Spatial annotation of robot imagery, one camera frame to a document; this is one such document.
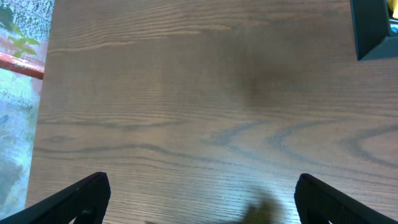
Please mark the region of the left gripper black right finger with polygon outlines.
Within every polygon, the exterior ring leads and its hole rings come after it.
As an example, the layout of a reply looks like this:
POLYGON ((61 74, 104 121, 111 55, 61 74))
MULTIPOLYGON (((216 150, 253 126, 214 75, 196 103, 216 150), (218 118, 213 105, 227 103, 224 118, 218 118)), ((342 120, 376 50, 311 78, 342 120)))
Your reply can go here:
POLYGON ((307 173, 300 175, 294 199, 302 224, 397 224, 307 173))

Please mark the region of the blue Oreo cookie pack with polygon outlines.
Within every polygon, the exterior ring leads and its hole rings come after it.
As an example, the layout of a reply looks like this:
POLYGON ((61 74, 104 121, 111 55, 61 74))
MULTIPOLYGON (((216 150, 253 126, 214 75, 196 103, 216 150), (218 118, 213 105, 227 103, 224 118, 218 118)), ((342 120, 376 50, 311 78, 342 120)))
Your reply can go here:
POLYGON ((391 27, 391 31, 392 31, 394 34, 396 34, 396 33, 398 32, 398 28, 396 28, 396 27, 391 27))

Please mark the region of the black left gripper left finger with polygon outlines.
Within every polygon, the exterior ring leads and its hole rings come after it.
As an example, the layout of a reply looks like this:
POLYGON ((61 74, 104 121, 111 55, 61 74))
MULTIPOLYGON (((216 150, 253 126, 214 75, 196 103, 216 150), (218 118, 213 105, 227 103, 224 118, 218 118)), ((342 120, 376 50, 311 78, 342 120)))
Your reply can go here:
POLYGON ((110 196, 108 176, 95 172, 1 224, 102 224, 110 196))

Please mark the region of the dark green box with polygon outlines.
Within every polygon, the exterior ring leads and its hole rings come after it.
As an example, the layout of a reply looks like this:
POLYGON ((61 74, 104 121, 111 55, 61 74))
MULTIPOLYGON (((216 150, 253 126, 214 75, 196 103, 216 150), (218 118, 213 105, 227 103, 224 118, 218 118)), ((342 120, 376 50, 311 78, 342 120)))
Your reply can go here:
POLYGON ((383 0, 351 0, 358 60, 397 57, 397 33, 391 31, 390 9, 383 0))

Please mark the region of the yellow snack bag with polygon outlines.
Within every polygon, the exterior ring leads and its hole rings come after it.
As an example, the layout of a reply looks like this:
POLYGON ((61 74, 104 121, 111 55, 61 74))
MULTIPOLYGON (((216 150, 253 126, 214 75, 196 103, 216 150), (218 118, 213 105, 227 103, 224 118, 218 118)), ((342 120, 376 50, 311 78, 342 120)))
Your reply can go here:
POLYGON ((398 0, 386 0, 386 2, 392 12, 392 18, 398 19, 398 0))

